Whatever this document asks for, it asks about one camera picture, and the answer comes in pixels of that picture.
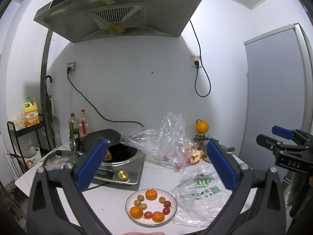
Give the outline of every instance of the black metal shelf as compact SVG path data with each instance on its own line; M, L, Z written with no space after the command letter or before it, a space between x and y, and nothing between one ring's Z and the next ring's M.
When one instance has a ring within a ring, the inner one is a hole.
M17 131L17 130L15 129L15 125L14 125L14 123L13 123L12 121L8 121L8 122L7 122L7 131L8 131L9 136L10 136L10 140L11 140L11 144L12 144L12 148L13 148L14 154L17 155L17 154L16 154L15 147L14 147L14 144L13 144L12 135L14 136L14 138L15 138L15 140L16 140L16 144L17 144L17 146L18 146L18 151L19 151L19 153L20 153L20 155L21 155L21 158L22 158L22 160L23 160L23 164L24 164L24 165L22 165L20 159L19 159L18 157L16 157L16 160L17 160L17 162L18 162L18 164L19 164L19 166L20 166L20 168L21 168L21 170L22 170L23 173L25 173L26 171L28 171L28 168L27 168L27 166L26 166L26 162L25 162L25 159L24 159L24 156L23 156L23 153L22 153L22 150L21 150L19 141L18 141L18 137L21 137L21 136L26 135L26 134L28 134L28 133L30 133L30 132L36 131L40 150L48 151L48 150L46 150L46 149L43 149L42 146L41 146L41 142L40 142L39 134L38 134L38 129L41 129L41 128L44 128L44 132L45 132L45 134L46 134L46 139L47 139L47 142L48 142L48 146L49 146L49 149L50 149L50 151L51 151L52 149L51 149L51 145L50 145L49 138L48 138L47 125L46 125L46 123L45 123L44 121L40 121L39 124L35 124L35 125L32 125L32 126L28 126L28 127L24 128L24 129L21 129L21 130L19 130L19 131Z

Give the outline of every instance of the metal bolt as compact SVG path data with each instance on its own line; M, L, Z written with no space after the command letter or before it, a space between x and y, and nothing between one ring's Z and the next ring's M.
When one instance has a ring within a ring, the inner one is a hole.
M271 173L276 173L276 172L277 172L276 167L270 167L270 172L271 172Z
M242 164L240 164L240 169L242 169L242 170L248 170L248 169L249 169L249 166L248 166L247 164L245 164L245 163L242 163Z
M44 167L39 167L39 168L37 169L37 172L38 172L38 173L43 173L43 172L44 172Z
M73 163L67 163L66 165L64 165L65 169L73 169L74 168L74 164Z

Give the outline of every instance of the black plug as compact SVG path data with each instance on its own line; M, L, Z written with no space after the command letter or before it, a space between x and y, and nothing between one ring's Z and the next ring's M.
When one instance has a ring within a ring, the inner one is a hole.
M199 61L198 60L195 61L195 66L197 67L197 70L198 70L199 69Z

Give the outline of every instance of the red tomato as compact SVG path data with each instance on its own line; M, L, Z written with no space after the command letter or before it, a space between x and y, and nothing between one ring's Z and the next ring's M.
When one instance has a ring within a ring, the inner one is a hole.
M163 209L163 214L168 215L171 212L170 208L164 208Z
M146 219L150 219L150 218L152 217L152 212L151 212L151 211L145 212L144 217L145 217Z
M172 205L172 203L171 203L170 201L165 201L164 204L163 204L163 206L164 206L165 208L168 208L168 207L170 207L171 205Z

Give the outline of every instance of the dish soap bottle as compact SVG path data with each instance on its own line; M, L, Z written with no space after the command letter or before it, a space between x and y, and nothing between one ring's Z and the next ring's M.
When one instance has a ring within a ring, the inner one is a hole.
M74 134L79 134L79 122L75 117L74 113L71 113L71 118L68 121L69 123L69 135L73 136Z
M85 110L81 110L81 115L79 118L79 137L83 138L88 133L90 133L90 127L89 127L89 119L86 115Z
M35 97L33 98L34 104L29 101L30 97L26 97L26 102L24 103L24 114L26 120L26 126L32 126L35 124L39 124L39 114L38 114L38 107L35 101Z

